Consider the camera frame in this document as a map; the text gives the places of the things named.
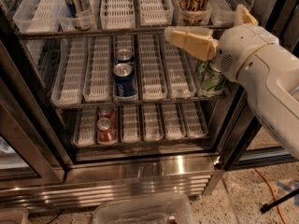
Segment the floor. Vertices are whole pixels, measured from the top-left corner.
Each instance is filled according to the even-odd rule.
[[[258,147],[273,145],[275,141],[261,130],[252,142]],[[282,217],[276,207],[262,214],[260,208],[274,201],[267,183],[271,184],[278,198],[299,188],[299,162],[292,162],[263,168],[226,173],[212,195],[190,199],[195,223],[217,224],[280,224],[299,223],[299,195],[279,205]],[[95,208],[66,210],[59,213],[30,215],[32,224],[92,224]]]

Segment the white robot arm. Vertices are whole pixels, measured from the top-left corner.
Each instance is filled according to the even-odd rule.
[[[299,60],[279,45],[278,38],[263,27],[241,25],[227,29],[216,42],[209,35],[197,39],[197,47],[208,44],[208,53],[195,52],[187,33],[180,42],[176,29],[167,28],[165,37],[173,45],[201,60],[216,55],[215,63],[230,80],[248,93],[248,104],[257,119],[280,144],[299,159]]]

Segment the orange cable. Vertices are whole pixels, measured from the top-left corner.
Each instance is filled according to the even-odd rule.
[[[277,195],[275,194],[274,189],[272,188],[272,185],[270,184],[270,182],[267,180],[267,178],[266,178],[266,177],[265,177],[259,170],[257,170],[256,168],[254,168],[254,170],[255,170],[256,173],[259,174],[259,176],[260,176],[260,177],[265,181],[265,183],[268,185],[268,187],[270,188],[271,193],[272,193],[272,195],[273,195],[274,201],[276,201],[276,200],[277,200]],[[277,205],[277,209],[278,209],[278,213],[279,213],[279,215],[280,215],[280,218],[281,218],[282,222],[283,222],[284,224],[287,224],[287,222],[286,222],[284,216],[283,216],[282,213],[281,213],[281,210],[280,210],[279,205]]]

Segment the refrigerator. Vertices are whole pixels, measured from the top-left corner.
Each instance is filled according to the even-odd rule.
[[[183,24],[177,0],[159,1],[162,12],[152,14],[155,2],[147,10],[146,0],[91,0],[91,26],[81,31],[85,21],[69,18],[64,0],[0,0],[1,207],[209,195],[225,172],[297,161],[280,145],[250,147],[261,124],[238,84],[201,95],[198,61],[164,40],[167,26]],[[297,0],[218,1],[199,24],[215,38],[241,3],[298,57]],[[116,95],[112,77],[120,48],[135,55],[128,99]],[[103,107],[114,109],[113,144],[98,138]]]

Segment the terrazzo floor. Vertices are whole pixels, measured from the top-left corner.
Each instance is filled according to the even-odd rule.
[[[252,142],[254,146],[263,143],[273,145],[267,133],[259,132]],[[258,168],[277,195],[283,197],[295,188],[299,188],[299,161]],[[217,224],[280,224],[284,223],[276,207],[262,214],[260,208],[274,201],[266,182],[255,169],[232,171],[224,174],[221,182],[211,195],[190,199],[195,223]],[[51,224],[93,224],[95,208],[65,210]],[[285,223],[299,223],[299,195],[280,205]],[[47,224],[58,213],[32,214],[32,224]]]

